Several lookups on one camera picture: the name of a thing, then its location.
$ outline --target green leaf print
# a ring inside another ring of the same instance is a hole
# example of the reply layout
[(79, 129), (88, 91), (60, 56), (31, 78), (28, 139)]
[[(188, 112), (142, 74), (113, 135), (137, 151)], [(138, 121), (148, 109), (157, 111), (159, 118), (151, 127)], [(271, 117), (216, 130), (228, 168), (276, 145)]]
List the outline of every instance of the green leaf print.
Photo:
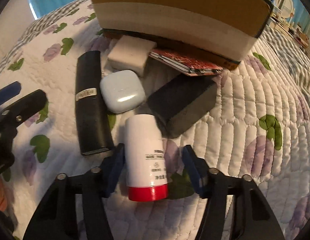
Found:
[(79, 8), (77, 8), (77, 9), (71, 11), (71, 12), (70, 12), (68, 15), (66, 15), (66, 16), (71, 16), (71, 15), (75, 14), (76, 12), (78, 12), (78, 10), (79, 10)]
[(64, 38), (62, 39), (62, 43), (63, 43), (62, 45), (63, 49), (61, 51), (61, 55), (66, 55), (73, 46), (74, 40), (72, 38)]
[(88, 19), (87, 19), (86, 21), (84, 21), (84, 23), (89, 22), (89, 21), (91, 21), (91, 20), (93, 20), (93, 19), (95, 19), (95, 18), (96, 18), (96, 14), (95, 14), (95, 13), (92, 13), (92, 14), (90, 15), (90, 17), (88, 17)]
[(277, 118), (266, 114), (259, 119), (259, 125), (267, 131), (266, 137), (274, 141), (274, 149), (279, 151), (282, 148), (282, 129)]
[(263, 64), (263, 66), (268, 69), (268, 70), (271, 70), (270, 66), (269, 66), (269, 63), (268, 61), (261, 55), (261, 54), (258, 54), (256, 52), (253, 52), (253, 55), (258, 58), (260, 60), (260, 62)]
[(30, 145), (35, 146), (33, 149), (33, 153), (37, 154), (37, 160), (39, 163), (43, 163), (46, 158), (50, 147), (50, 140), (43, 134), (39, 134), (34, 136)]
[(114, 125), (116, 123), (116, 115), (113, 113), (108, 114), (108, 122), (110, 124), (110, 129), (113, 130)]
[(24, 58), (21, 58), (19, 61), (15, 61), (13, 64), (9, 66), (9, 70), (16, 71), (19, 70), (24, 63)]
[(185, 198), (195, 193), (186, 169), (182, 175), (175, 172), (170, 178), (172, 182), (168, 183), (168, 199)]
[(53, 33), (59, 33), (62, 29), (64, 29), (67, 26), (67, 23), (61, 23), (59, 27)]
[(12, 173), (11, 173), (10, 167), (6, 171), (4, 171), (2, 174), (3, 174), (3, 178), (6, 182), (9, 182), (11, 180)]
[(36, 123), (44, 122), (48, 117), (48, 101), (46, 102), (44, 108), (39, 111), (39, 118), (36, 120)]
[(96, 33), (96, 35), (98, 35), (98, 36), (101, 36), (103, 34), (103, 29), (100, 29), (97, 33)]

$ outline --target small white box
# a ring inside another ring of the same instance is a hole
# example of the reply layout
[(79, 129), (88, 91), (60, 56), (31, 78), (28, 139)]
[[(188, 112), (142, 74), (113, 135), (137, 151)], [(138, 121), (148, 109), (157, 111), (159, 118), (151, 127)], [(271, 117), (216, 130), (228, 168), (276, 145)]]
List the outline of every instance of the small white box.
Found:
[(156, 42), (122, 36), (108, 54), (108, 61), (115, 69), (130, 69), (142, 77), (149, 53), (155, 47)]
[(146, 98), (138, 76), (131, 70), (107, 75), (101, 80), (100, 89), (106, 106), (115, 114), (134, 109)]

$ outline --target barcode sticker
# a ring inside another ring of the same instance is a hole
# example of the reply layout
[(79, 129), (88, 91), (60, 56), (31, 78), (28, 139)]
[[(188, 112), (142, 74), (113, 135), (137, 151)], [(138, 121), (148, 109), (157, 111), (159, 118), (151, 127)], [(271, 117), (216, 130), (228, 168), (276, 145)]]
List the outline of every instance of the barcode sticker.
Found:
[(76, 94), (76, 101), (85, 98), (85, 97), (89, 97), (89, 96), (95, 96), (97, 95), (97, 89), (96, 88), (89, 88), (89, 89), (85, 89), (79, 93)]

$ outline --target red notebook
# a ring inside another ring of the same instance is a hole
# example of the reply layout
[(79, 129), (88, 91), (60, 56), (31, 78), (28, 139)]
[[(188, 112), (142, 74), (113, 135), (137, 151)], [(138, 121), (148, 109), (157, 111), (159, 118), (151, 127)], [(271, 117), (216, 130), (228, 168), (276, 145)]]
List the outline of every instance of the red notebook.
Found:
[(223, 70), (222, 67), (214, 63), (185, 57), (167, 49), (152, 49), (150, 57), (188, 76), (219, 75)]

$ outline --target striped fabric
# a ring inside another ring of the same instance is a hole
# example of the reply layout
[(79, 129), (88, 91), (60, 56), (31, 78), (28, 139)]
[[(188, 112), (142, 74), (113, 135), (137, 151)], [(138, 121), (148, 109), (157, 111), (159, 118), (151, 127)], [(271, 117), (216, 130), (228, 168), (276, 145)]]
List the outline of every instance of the striped fabric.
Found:
[(6, 56), (0, 62), (0, 73), (5, 69), (7, 64), (10, 63), (12, 58), (14, 58), (16, 54), (18, 54), (18, 51), (22, 46), (34, 39), (41, 31), (61, 19), (63, 16), (69, 14), (71, 11), (76, 9), (78, 5), (86, 1), (87, 0), (75, 0), (34, 21), (20, 37), (17, 44), (10, 50), (10, 52), (6, 54)]
[(293, 42), (278, 31), (266, 26), (261, 39), (265, 39), (305, 96), (310, 108), (310, 59)]

